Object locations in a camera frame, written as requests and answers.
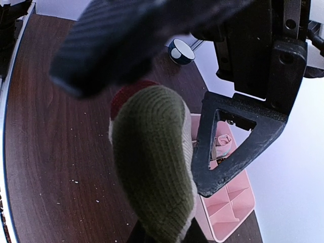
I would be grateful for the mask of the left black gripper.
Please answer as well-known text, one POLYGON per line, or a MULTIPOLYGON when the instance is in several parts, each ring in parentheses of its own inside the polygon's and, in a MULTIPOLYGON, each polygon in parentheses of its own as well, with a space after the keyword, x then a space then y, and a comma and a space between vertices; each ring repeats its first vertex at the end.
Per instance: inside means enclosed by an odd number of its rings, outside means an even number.
POLYGON ((213 42, 218 78, 289 115, 307 65, 307 26, 307 1, 251 1, 223 23, 200 26, 193 36, 213 42))

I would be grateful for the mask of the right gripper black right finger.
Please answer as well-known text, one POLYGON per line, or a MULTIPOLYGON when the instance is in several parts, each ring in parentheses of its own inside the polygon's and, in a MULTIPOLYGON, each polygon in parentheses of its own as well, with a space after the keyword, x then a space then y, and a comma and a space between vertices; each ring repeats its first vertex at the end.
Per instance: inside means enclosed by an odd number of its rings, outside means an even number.
POLYGON ((185 235, 185 238, 182 240, 182 243, 208 243, 205 234, 195 218, 192 219, 191 225, 185 235))

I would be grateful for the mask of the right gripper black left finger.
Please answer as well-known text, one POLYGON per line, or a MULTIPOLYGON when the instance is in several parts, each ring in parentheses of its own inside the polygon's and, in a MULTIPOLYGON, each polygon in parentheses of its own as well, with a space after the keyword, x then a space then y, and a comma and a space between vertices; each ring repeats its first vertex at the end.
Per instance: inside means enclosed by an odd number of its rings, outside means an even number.
POLYGON ((130 233, 126 243, 150 243, 152 238, 146 233, 143 225, 138 220, 130 233))

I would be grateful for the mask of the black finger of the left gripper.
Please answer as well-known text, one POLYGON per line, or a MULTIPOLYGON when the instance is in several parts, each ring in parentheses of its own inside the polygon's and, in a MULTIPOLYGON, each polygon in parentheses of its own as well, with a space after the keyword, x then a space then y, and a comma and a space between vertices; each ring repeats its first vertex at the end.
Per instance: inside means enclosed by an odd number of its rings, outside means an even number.
POLYGON ((220 190, 280 136, 287 121, 287 115, 267 108, 263 101, 206 92, 192 159, 198 193, 210 197, 220 190), (250 132, 237 149, 234 137, 219 129, 225 122, 250 132))
POLYGON ((145 76, 173 36, 218 24, 249 1, 91 1, 53 58, 53 83, 78 98, 145 76))

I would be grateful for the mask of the pink divided organizer box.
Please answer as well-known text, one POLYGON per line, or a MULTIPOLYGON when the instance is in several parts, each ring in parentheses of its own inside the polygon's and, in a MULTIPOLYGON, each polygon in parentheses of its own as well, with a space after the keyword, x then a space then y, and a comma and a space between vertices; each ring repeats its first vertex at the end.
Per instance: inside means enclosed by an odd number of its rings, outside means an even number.
MULTIPOLYGON (((230 126, 217 123, 215 137, 229 134, 232 139, 230 155, 237 144, 230 126)), ((224 159, 210 161, 215 169, 224 159)), ((239 228, 255 208, 255 197, 246 170, 243 170, 210 197, 197 197, 195 218, 209 241, 224 242, 239 228)))

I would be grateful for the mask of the striped beige green sock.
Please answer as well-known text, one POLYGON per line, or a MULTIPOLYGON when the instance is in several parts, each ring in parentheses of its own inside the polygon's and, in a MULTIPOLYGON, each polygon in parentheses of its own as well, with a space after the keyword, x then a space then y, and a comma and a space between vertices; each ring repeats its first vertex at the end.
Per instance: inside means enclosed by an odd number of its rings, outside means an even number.
POLYGON ((196 210, 191 115, 174 90, 150 80, 111 102, 109 141, 131 207, 156 242, 181 242, 196 210))

